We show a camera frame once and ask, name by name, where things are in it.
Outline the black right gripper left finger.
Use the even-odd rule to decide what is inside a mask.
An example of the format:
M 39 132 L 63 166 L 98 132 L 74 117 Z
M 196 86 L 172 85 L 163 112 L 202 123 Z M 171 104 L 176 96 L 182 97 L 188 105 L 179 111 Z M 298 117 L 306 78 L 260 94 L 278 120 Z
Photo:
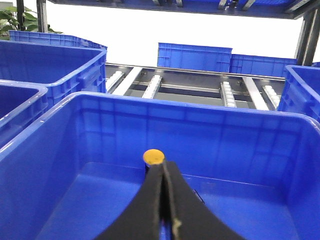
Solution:
M 96 240 L 158 240 L 164 169 L 149 167 L 143 184 L 120 216 Z

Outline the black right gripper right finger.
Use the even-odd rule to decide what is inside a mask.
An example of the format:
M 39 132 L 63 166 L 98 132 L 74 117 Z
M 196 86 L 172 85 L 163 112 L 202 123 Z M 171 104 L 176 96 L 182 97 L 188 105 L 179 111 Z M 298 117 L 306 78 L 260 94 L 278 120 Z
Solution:
M 197 197 L 173 161 L 163 163 L 172 240 L 242 240 Z

